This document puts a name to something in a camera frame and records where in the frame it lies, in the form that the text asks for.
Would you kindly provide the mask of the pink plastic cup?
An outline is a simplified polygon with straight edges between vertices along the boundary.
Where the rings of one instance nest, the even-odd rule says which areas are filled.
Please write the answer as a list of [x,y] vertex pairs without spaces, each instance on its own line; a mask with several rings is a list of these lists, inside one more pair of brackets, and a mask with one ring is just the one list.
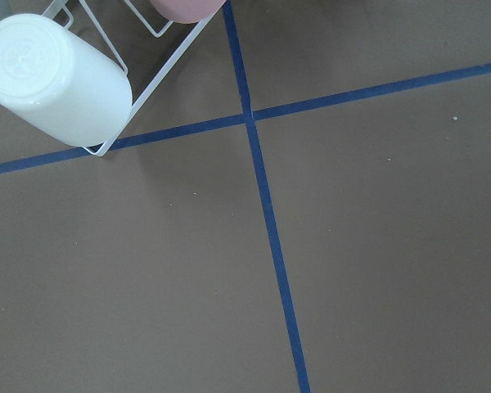
[[150,0],[149,3],[168,20],[191,24],[212,16],[225,0]]

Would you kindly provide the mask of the white plastic cup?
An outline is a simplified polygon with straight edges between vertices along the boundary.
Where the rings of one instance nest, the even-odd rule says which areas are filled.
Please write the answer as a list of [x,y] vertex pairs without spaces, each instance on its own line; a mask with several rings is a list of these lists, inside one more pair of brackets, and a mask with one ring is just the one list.
[[73,147],[120,133],[133,102],[128,77],[109,57],[47,17],[0,21],[0,105]]

